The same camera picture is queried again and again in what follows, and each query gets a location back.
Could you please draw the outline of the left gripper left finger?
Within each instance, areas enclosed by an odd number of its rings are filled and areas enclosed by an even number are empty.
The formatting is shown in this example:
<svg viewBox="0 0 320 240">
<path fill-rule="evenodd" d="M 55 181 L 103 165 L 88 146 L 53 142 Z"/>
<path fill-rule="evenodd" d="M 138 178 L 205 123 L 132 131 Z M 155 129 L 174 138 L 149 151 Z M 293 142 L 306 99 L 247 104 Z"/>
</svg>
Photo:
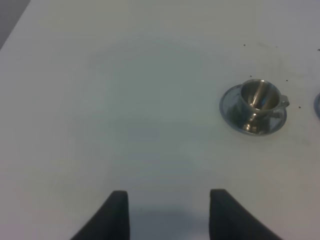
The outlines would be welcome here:
<svg viewBox="0 0 320 240">
<path fill-rule="evenodd" d="M 116 190 L 72 239 L 129 240 L 130 235 L 128 193 L 124 190 Z"/>
</svg>

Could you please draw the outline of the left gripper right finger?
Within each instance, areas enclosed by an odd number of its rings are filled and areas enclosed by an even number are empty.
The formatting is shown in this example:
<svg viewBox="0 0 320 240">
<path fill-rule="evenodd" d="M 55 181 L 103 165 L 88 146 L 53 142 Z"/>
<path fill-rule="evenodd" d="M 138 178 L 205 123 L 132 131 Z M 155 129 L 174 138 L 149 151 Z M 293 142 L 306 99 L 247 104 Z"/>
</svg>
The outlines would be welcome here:
<svg viewBox="0 0 320 240">
<path fill-rule="evenodd" d="M 211 240 L 280 240 L 225 189 L 212 189 L 209 204 Z"/>
</svg>

